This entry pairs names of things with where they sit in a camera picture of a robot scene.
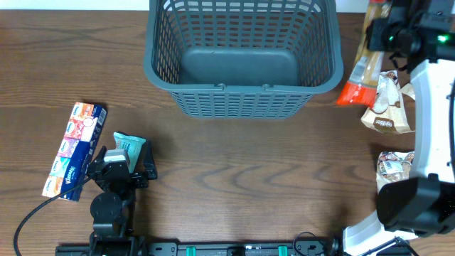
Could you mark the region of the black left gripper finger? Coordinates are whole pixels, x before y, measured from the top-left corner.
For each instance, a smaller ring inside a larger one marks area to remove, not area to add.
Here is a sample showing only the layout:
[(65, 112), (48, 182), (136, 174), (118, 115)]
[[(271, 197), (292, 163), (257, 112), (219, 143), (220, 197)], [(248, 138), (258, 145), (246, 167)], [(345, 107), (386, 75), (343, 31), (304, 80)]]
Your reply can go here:
[(102, 146), (102, 148), (100, 149), (98, 155), (95, 157), (95, 159), (91, 163), (92, 169), (96, 169), (98, 166), (103, 165), (104, 157), (105, 157), (106, 152), (107, 152), (107, 147), (106, 146)]
[(156, 165), (154, 163), (154, 158), (152, 155), (152, 150), (151, 150), (151, 142), (149, 140), (146, 140), (146, 142), (143, 145), (143, 159), (142, 163), (144, 166), (144, 170), (147, 174), (157, 174), (157, 169)]

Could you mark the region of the orange and tan cracker pack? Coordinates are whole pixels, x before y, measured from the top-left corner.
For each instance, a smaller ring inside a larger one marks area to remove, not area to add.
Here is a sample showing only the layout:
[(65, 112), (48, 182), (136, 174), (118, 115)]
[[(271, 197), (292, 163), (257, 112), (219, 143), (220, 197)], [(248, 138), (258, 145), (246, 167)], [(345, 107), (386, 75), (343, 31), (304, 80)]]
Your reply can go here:
[(337, 99), (337, 105), (375, 104), (384, 53), (368, 50), (367, 29), (375, 18), (387, 18), (390, 4), (386, 0), (369, 0), (353, 70)]

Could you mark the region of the beige rice bag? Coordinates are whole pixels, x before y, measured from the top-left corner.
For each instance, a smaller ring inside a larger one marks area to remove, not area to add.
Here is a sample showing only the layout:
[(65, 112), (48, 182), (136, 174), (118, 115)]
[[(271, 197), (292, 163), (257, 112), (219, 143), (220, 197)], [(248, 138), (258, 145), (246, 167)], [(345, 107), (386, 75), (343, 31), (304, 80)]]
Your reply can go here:
[(382, 134), (413, 132), (407, 121), (396, 70), (380, 73), (375, 104), (366, 109), (361, 122)]

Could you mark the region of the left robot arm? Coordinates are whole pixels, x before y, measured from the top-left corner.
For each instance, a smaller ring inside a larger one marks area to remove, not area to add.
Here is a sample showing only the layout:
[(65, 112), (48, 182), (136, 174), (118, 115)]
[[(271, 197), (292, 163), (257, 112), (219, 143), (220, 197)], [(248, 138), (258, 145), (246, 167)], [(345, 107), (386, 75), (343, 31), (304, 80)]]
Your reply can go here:
[(139, 153), (144, 169), (129, 171), (125, 150), (102, 147), (88, 166), (87, 176), (101, 189), (91, 205), (93, 233), (89, 255), (147, 255), (145, 238), (133, 235), (136, 190), (149, 187), (157, 179), (157, 170), (147, 140)]

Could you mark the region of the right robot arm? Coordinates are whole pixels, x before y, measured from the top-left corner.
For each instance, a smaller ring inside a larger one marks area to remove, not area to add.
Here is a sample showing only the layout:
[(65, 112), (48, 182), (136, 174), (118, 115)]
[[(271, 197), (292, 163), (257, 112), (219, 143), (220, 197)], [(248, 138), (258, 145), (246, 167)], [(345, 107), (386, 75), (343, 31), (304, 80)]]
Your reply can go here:
[(404, 58), (415, 93), (415, 149), (409, 178), (384, 185), (375, 211), (327, 255), (412, 255), (410, 241), (454, 229), (454, 2), (371, 1), (355, 67), (339, 105), (372, 106), (363, 84), (371, 53)]

